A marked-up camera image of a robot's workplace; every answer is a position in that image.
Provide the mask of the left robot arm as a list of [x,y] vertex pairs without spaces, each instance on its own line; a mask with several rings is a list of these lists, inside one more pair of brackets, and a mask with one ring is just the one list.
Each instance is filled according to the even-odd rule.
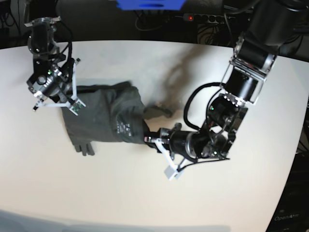
[[189,122],[190,96],[183,112],[183,131],[177,123],[172,129],[161,128],[144,135],[145,143],[163,154],[176,172],[200,163],[224,161],[236,139],[237,130],[247,113],[247,104],[254,104],[278,56],[280,47],[295,32],[296,25],[309,8],[306,0],[255,0],[249,25],[233,48],[229,78],[201,85],[217,92],[207,104],[202,126]]

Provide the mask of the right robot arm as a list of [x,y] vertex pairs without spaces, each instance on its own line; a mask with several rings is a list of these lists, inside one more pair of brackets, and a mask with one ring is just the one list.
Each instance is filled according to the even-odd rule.
[[72,39],[60,49],[54,39],[61,17],[56,0],[27,0],[24,25],[31,29],[28,50],[33,55],[33,74],[27,80],[30,93],[37,99],[33,110],[40,107],[67,108],[74,115],[86,106],[77,96],[76,65],[72,57]]

